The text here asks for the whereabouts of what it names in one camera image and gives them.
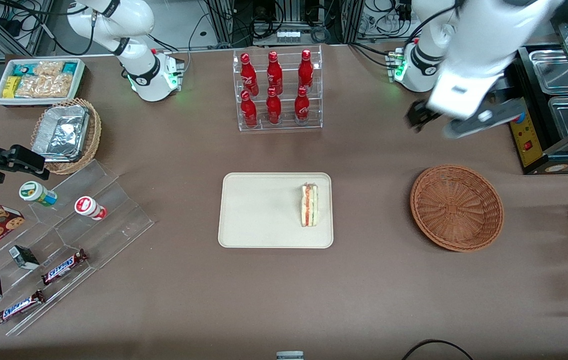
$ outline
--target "sandwich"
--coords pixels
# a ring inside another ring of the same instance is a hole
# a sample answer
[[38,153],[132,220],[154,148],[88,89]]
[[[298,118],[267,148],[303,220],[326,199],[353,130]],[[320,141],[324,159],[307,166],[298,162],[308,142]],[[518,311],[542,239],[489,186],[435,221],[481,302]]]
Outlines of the sandwich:
[[317,185],[307,183],[302,186],[302,226],[317,226],[318,215]]

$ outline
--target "yellow snack package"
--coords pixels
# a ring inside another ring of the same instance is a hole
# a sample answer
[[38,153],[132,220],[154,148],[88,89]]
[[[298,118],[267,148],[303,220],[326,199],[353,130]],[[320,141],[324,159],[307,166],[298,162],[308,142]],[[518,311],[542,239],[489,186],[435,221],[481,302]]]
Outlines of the yellow snack package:
[[5,99],[13,99],[15,97],[15,91],[17,91],[20,81],[20,76],[9,76],[6,79],[6,84],[4,86],[4,90],[2,91],[2,97]]

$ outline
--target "brown tablecloth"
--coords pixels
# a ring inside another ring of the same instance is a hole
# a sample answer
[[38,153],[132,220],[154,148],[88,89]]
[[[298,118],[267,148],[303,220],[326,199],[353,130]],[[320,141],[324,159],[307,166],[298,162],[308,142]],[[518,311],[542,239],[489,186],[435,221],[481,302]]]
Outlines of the brown tablecloth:
[[[476,359],[568,359],[568,176],[521,175],[505,125],[451,141],[415,134],[415,95],[346,46],[324,46],[321,132],[238,132],[232,51],[192,55],[181,93],[142,101],[115,57],[86,57],[82,91],[103,120],[97,158],[157,221],[20,336],[0,359],[399,359],[443,338]],[[0,106],[0,145],[29,144],[41,109]],[[503,232],[477,253],[434,246],[410,216],[425,168],[460,164],[501,195]],[[332,177],[325,250],[222,248],[231,172]],[[53,176],[53,187],[63,177]],[[22,208],[10,173],[0,204]],[[414,359],[457,359],[429,345]]]

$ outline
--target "white tray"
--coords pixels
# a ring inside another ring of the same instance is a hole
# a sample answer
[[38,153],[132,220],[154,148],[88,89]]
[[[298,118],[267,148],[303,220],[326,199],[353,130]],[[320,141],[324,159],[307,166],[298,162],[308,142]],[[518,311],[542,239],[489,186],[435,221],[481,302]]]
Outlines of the white tray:
[[[302,227],[302,185],[319,191],[317,226]],[[219,244],[225,248],[325,249],[332,244],[332,190],[322,172],[232,172],[224,178]]]
[[[66,97],[46,97],[46,98],[5,98],[3,97],[3,89],[6,86],[6,80],[12,75],[16,66],[23,64],[34,64],[40,61],[50,61],[50,62],[66,62],[66,63],[77,63],[77,68],[73,74],[73,82],[71,82],[71,89],[68,91],[68,96]],[[77,90],[80,87],[80,82],[82,82],[83,71],[85,64],[81,59],[76,57],[46,57],[46,58],[35,58],[35,59],[17,59],[10,60],[6,64],[6,68],[2,75],[2,80],[0,81],[0,105],[5,107],[36,107],[37,105],[51,105],[57,104],[64,100],[73,100],[77,94]]]

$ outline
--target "red bottle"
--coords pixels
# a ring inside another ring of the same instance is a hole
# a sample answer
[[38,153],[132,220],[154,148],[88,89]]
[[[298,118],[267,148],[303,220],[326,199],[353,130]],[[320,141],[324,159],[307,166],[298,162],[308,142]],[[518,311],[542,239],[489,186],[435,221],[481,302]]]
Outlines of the red bottle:
[[259,86],[257,85],[257,73],[255,68],[250,63],[250,56],[243,53],[240,56],[242,61],[242,82],[244,89],[249,91],[251,95],[257,96],[259,94]]
[[299,86],[306,87],[309,91],[313,87],[313,64],[311,63],[311,51],[302,51],[302,63],[299,64]]
[[257,126],[257,107],[255,103],[250,100],[250,94],[246,90],[242,90],[242,116],[244,123],[248,128]]
[[277,91],[274,87],[268,88],[266,107],[268,108],[268,121],[273,125],[279,124],[282,114],[282,102],[277,97]]
[[266,73],[268,75],[268,87],[275,88],[277,95],[281,95],[284,92],[284,75],[275,51],[268,53],[268,70],[266,70]]
[[300,86],[295,99],[295,122],[297,125],[306,125],[308,123],[308,107],[310,102],[306,96],[306,87]]

